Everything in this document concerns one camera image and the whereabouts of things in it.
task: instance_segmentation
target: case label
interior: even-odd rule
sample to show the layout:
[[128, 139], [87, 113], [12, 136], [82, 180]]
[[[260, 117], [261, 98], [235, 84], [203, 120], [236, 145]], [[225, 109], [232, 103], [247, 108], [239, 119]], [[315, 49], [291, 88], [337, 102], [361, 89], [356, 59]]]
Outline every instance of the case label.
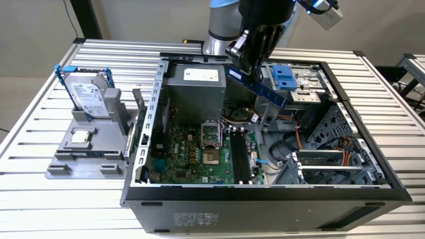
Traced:
[[216, 226], [220, 213], [173, 213], [177, 227]]

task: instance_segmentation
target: circuit chip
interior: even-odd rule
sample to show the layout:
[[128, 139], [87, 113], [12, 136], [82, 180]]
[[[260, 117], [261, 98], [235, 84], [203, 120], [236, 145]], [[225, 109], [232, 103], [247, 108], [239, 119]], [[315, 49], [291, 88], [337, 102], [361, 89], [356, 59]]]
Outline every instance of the circuit chip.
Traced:
[[177, 178], [185, 178], [187, 177], [187, 172], [185, 171], [177, 171], [176, 172], [176, 177]]
[[203, 164], [220, 164], [220, 151], [215, 149], [203, 150]]

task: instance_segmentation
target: power cable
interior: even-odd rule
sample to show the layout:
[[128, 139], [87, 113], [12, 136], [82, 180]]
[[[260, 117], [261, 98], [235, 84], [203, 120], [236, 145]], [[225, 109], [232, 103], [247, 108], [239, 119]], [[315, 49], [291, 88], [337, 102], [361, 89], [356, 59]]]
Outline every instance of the power cable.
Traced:
[[70, 23], [71, 23], [71, 25], [72, 25], [72, 28], [74, 28], [74, 31], [75, 31], [76, 38], [79, 38], [78, 29], [75, 28], [74, 22], [72, 22], [72, 20], [71, 20], [71, 16], [70, 16], [70, 11], [68, 11], [67, 2], [66, 2], [66, 0], [63, 0], [63, 2], [64, 2], [64, 5], [66, 5], [66, 10], [67, 10], [67, 15], [68, 15]]

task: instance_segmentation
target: hard drive label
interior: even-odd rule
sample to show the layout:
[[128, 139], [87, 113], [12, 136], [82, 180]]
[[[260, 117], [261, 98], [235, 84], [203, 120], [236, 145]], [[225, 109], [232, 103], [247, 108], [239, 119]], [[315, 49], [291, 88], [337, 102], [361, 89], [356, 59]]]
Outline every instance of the hard drive label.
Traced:
[[92, 117], [110, 116], [99, 87], [86, 83], [72, 83], [72, 87], [84, 112]]

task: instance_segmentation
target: sticker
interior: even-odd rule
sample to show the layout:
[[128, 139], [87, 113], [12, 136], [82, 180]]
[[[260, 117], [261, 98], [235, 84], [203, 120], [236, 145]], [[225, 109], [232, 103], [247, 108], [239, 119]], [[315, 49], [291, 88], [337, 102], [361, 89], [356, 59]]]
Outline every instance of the sticker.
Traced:
[[86, 83], [72, 83], [71, 85], [84, 112], [92, 117], [110, 116], [99, 87]]
[[216, 226], [220, 213], [173, 213], [177, 227]]
[[185, 81], [219, 81], [219, 70], [187, 68]]
[[308, 85], [308, 81], [307, 80], [299, 80], [299, 84]]
[[251, 121], [255, 123], [259, 121], [259, 115], [256, 113], [253, 114]]
[[71, 153], [72, 156], [87, 156], [87, 153]]
[[229, 70], [228, 73], [233, 75], [236, 78], [241, 79], [241, 75], [236, 73], [233, 70]]

